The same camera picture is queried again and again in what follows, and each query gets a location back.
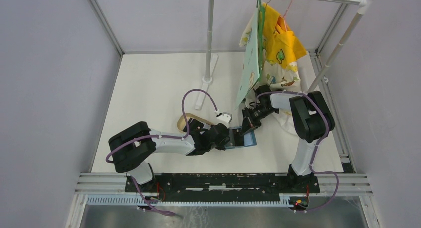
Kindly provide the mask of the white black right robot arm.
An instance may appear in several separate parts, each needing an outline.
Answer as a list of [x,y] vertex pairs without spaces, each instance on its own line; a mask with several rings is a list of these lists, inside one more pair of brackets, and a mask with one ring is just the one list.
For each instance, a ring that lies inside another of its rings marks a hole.
[[241,134],[259,128],[261,120],[272,113],[290,111],[299,142],[296,156],[288,168],[285,186],[292,192],[300,192],[315,177],[313,164],[317,150],[334,129],[335,121],[329,107],[319,91],[272,91],[269,86],[263,85],[254,93],[256,99],[251,107],[242,109]]

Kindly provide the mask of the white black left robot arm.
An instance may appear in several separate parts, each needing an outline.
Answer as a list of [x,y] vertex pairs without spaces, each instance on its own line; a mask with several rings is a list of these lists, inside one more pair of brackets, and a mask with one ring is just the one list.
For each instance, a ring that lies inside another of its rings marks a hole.
[[156,186],[154,172],[146,160],[157,153],[200,156],[212,149],[224,150],[230,141],[230,131],[223,123],[206,125],[189,118],[181,133],[164,133],[140,121],[112,136],[110,153],[105,161],[113,164],[117,173],[127,173],[144,192]]

